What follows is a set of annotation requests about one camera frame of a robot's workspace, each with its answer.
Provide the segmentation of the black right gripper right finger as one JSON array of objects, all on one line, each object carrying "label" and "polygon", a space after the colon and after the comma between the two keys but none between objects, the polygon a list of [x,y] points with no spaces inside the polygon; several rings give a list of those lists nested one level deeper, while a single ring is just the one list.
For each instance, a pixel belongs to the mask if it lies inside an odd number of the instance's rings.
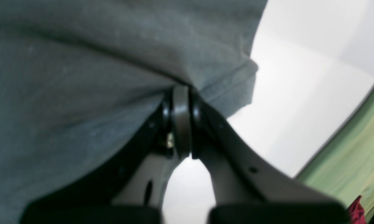
[{"label": "black right gripper right finger", "polygon": [[256,154],[225,118],[190,91],[192,157],[211,175],[209,224],[349,224],[344,206]]}]

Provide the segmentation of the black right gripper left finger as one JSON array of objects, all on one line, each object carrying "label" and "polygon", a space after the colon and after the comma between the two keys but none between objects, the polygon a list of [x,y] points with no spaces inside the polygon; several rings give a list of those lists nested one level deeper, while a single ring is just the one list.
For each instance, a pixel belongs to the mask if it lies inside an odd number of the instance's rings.
[{"label": "black right gripper left finger", "polygon": [[169,178],[192,150],[190,92],[175,86],[112,158],[30,203],[22,224],[160,224]]}]

